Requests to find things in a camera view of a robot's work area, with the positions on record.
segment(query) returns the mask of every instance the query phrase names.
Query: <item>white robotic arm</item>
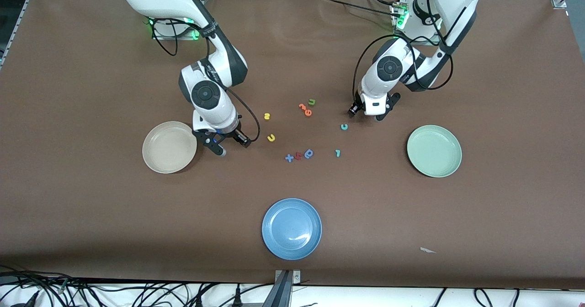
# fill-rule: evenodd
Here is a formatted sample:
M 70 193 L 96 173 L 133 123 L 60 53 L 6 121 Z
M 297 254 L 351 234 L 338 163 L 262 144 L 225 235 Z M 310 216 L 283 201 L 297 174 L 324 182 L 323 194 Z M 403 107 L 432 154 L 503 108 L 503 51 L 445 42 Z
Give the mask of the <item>white robotic arm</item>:
M 215 154 L 224 156 L 221 145 L 225 138 L 234 138 L 244 147 L 251 139 L 240 130 L 241 123 L 234 104 L 226 91 L 243 82 L 247 63 L 229 42 L 217 22 L 200 0 L 126 0 L 138 13 L 151 18 L 190 18 L 193 27 L 207 38 L 216 51 L 181 70 L 179 87 L 193 104 L 193 134 Z
M 382 120 L 400 98 L 389 91 L 400 81 L 414 92 L 431 88 L 439 72 L 472 27 L 478 0 L 403 0 L 410 18 L 399 36 L 387 41 L 376 53 L 357 89 L 350 115 L 363 110 L 365 115 Z M 438 26 L 445 24 L 443 37 Z M 410 42 L 439 34 L 441 42 L 432 57 L 426 57 Z

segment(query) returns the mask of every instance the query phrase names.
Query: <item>white plate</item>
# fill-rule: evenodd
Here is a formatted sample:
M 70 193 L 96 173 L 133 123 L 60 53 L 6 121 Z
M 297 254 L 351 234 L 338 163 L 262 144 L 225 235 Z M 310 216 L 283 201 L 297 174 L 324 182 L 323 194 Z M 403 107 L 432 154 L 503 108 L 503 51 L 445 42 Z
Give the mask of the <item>white plate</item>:
M 172 174 L 186 167 L 197 152 L 197 139 L 181 122 L 165 122 L 153 128 L 142 145 L 144 162 L 160 174 Z

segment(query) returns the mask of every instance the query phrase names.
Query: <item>mint green plate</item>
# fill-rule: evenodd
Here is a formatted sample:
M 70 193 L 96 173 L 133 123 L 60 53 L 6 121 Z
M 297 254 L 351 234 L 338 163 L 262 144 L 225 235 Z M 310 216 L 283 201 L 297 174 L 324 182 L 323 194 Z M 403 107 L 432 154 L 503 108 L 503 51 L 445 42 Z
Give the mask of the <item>mint green plate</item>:
M 408 158 L 427 176 L 441 178 L 453 174 L 461 164 L 461 145 L 440 126 L 422 126 L 408 137 Z

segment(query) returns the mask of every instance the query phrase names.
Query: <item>table surface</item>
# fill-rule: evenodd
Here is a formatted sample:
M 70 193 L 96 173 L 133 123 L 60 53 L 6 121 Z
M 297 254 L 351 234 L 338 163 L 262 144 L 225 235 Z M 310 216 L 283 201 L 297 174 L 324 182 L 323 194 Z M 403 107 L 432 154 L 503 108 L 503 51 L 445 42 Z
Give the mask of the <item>table surface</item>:
M 177 78 L 205 43 L 179 41 L 169 57 L 124 0 L 31 0 L 0 71 L 2 262 L 108 278 L 265 282 L 297 268 L 312 284 L 583 287 L 585 66 L 564 11 L 481 0 L 449 84 L 397 86 L 403 98 L 374 122 L 345 111 L 357 58 L 390 32 L 387 17 L 328 0 L 207 7 L 249 64 L 234 91 L 271 118 L 248 149 L 226 142 L 222 159 L 200 148 L 161 175 L 142 142 L 161 122 L 190 122 Z M 407 138 L 426 124 L 462 145 L 447 178 L 408 161 Z M 311 159 L 284 159 L 308 148 Z M 323 221 L 299 261 L 261 237 L 264 213 L 286 197 Z

